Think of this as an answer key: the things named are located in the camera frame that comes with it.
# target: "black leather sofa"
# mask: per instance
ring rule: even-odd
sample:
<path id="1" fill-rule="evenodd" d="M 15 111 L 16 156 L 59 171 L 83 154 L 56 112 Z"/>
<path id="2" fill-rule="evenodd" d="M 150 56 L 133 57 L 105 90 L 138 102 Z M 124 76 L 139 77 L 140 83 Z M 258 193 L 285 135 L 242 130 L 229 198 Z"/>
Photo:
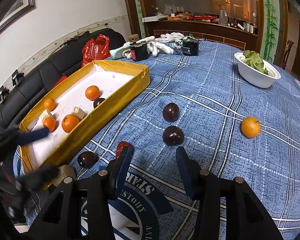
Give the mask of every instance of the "black leather sofa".
<path id="1" fill-rule="evenodd" d="M 70 76 L 80 69 L 83 47 L 88 40 L 97 38 L 100 33 L 110 38 L 110 49 L 117 49 L 125 43 L 124 37 L 110 28 L 84 33 L 67 42 L 66 46 L 31 70 L 5 97 L 4 103 L 0 104 L 0 134 L 13 125 L 18 125 L 62 76 Z"/>

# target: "tablecloth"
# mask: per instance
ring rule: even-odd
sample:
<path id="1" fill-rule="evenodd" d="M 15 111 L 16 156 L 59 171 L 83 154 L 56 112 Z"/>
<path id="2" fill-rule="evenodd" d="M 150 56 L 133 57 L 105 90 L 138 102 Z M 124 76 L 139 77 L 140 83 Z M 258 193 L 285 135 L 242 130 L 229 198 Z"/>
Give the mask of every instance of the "tablecloth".
<path id="1" fill-rule="evenodd" d="M 281 79 L 268 89 L 249 84 L 238 73 L 234 54 L 239 51 L 201 41 L 197 57 L 159 54 L 139 62 L 149 66 L 149 87 L 70 162 L 77 179 L 83 179 L 115 158 L 120 141 L 135 147 L 124 190 L 118 200 L 109 202 L 116 239 L 188 240 L 194 232 L 199 203 L 185 195 L 175 159 L 177 146 L 166 146 L 162 141 L 162 133 L 170 125 L 183 130 L 182 146 L 201 168 L 221 178 L 243 177 L 284 239 L 299 233 L 300 82 L 276 67 Z M 164 106 L 170 102 L 180 108 L 180 116 L 173 123 L 162 117 Z M 241 120 L 247 116 L 261 122 L 261 133 L 252 139 L 240 131 Z M 100 158 L 89 170 L 77 163 L 77 156 L 86 150 Z M 23 175 L 18 152 L 14 170 L 16 176 Z M 29 224 L 47 194 L 31 195 Z M 225 239 L 226 219 L 226 203 L 221 199 L 220 239 Z M 82 234 L 87 233 L 84 199 Z"/>

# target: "picture frame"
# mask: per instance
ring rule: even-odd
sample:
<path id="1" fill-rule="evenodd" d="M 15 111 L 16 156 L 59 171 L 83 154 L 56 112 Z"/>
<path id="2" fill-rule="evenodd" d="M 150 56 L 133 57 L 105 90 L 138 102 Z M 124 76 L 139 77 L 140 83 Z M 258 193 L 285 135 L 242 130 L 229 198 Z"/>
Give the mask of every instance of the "picture frame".
<path id="1" fill-rule="evenodd" d="M 0 21 L 0 33 L 34 8 L 34 0 L 17 0 Z"/>

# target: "yellow orange fruit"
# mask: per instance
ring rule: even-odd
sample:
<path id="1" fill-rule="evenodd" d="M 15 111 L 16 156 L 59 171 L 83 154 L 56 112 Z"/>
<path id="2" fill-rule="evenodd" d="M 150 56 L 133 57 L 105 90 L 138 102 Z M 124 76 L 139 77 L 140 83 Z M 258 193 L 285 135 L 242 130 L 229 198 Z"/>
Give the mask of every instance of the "yellow orange fruit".
<path id="1" fill-rule="evenodd" d="M 52 111 L 55 107 L 56 107 L 56 102 L 52 98 L 48 98 L 44 102 L 44 108 L 49 111 Z"/>
<path id="2" fill-rule="evenodd" d="M 57 122 L 52 116 L 48 116 L 43 120 L 43 127 L 47 127 L 49 132 L 53 132 L 57 127 Z"/>
<path id="3" fill-rule="evenodd" d="M 66 133 L 70 133 L 80 122 L 79 118 L 74 114 L 68 114 L 62 120 L 62 128 Z"/>
<path id="4" fill-rule="evenodd" d="M 261 130 L 260 122 L 257 118 L 253 116 L 248 116 L 243 119 L 241 123 L 241 131 L 244 136 L 248 138 L 253 138 L 259 135 Z"/>
<path id="5" fill-rule="evenodd" d="M 97 86 L 90 86 L 86 89 L 86 98 L 95 100 L 100 95 L 100 89 Z"/>

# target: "lettuce in bowl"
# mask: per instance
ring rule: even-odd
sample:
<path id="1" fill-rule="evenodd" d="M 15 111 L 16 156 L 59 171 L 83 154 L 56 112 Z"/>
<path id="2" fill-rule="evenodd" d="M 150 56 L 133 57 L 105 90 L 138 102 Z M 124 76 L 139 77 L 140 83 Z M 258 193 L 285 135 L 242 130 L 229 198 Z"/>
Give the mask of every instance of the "lettuce in bowl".
<path id="1" fill-rule="evenodd" d="M 255 51 L 245 50 L 243 55 L 246 57 L 244 62 L 250 67 L 258 70 L 259 72 L 269 75 L 268 70 L 264 67 L 263 60 L 259 53 Z"/>

